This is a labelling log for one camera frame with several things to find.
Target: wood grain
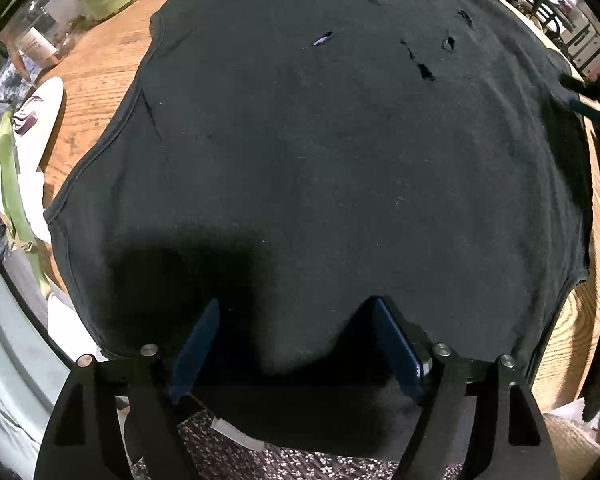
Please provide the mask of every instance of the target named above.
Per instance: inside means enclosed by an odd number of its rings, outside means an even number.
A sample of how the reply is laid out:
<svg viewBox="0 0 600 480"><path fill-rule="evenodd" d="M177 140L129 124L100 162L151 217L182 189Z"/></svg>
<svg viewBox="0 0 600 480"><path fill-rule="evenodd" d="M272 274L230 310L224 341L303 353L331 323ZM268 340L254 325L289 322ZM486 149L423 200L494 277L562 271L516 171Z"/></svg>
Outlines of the wood grain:
<svg viewBox="0 0 600 480"><path fill-rule="evenodd" d="M118 108L150 44L149 18L165 1L138 0L90 30L74 51L44 76L61 76L66 89L62 116L42 162L45 205ZM546 37L539 37L551 45ZM594 185L591 278L568 297L544 354L533 388L543 410L576 397L600 333L600 171L590 125L589 145ZM49 272L63 286L47 249Z"/></svg>

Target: silver bolt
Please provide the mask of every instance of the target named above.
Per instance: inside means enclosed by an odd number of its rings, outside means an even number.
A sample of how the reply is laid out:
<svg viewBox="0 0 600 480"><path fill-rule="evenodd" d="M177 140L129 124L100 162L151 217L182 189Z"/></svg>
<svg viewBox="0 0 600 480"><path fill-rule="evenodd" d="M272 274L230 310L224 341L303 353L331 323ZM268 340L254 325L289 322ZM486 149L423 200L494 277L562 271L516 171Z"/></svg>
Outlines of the silver bolt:
<svg viewBox="0 0 600 480"><path fill-rule="evenodd" d="M433 347L433 351L440 357L449 357L451 355L451 348L449 348L449 345L445 345L444 343L438 343L435 345Z"/></svg>
<svg viewBox="0 0 600 480"><path fill-rule="evenodd" d="M80 357L78 357L78 360L76 361L76 363L80 368L86 368L87 366L89 366L91 364L92 361L93 361L93 357L91 357L89 354L85 354L85 355L81 355Z"/></svg>
<svg viewBox="0 0 600 480"><path fill-rule="evenodd" d="M155 345L153 343L149 343L147 345L144 345L140 349L140 353L144 357L152 357L152 356L154 356L154 355L156 355L158 353L158 345Z"/></svg>
<svg viewBox="0 0 600 480"><path fill-rule="evenodd" d="M516 362L513 360L513 357L507 354L500 356L500 362L507 368L513 368L516 365Z"/></svg>

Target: black t-shirt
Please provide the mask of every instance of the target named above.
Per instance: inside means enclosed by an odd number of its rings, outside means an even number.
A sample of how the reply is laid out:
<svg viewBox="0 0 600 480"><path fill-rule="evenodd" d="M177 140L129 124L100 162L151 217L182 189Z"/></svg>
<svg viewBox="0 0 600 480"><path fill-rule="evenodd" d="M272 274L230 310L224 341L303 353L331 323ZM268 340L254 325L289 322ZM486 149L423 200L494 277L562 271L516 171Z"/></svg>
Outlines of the black t-shirt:
<svg viewBox="0 0 600 480"><path fill-rule="evenodd" d="M174 355L212 299L196 395L281 446L399 458L413 427L354 314L391 296L533 374L587 275L586 135L497 0L169 0L115 117L46 212L110 355Z"/></svg>

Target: wooden table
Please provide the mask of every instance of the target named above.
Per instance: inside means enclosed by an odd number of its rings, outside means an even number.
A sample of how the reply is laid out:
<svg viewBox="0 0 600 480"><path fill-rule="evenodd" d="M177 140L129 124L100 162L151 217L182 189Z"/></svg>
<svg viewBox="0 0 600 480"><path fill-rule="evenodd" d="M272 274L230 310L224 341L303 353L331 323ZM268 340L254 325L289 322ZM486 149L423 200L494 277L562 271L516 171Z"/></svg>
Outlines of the wooden table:
<svg viewBox="0 0 600 480"><path fill-rule="evenodd" d="M90 30L44 79L61 76L66 105L42 161L45 206L100 137L130 85L149 43L149 18L166 0L138 0ZM542 410L570 402L582 386L600 332L600 172L589 135L594 183L591 278L567 300L534 384ZM50 256L52 276L61 283Z"/></svg>

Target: green vegetable stalk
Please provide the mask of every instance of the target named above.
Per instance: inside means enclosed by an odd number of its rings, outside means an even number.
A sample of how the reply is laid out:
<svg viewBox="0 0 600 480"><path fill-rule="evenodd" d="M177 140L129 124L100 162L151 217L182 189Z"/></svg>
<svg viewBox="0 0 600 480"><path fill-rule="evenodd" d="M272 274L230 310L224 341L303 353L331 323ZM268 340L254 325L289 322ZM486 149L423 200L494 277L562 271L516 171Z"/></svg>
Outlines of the green vegetable stalk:
<svg viewBox="0 0 600 480"><path fill-rule="evenodd" d="M16 172L16 150L11 126L11 112L5 112L0 120L0 170L2 172L2 202L9 218L9 229L17 247L22 248L36 277L40 292L45 298L51 294L46 274L40 265L38 242L27 220L20 196L18 174Z"/></svg>

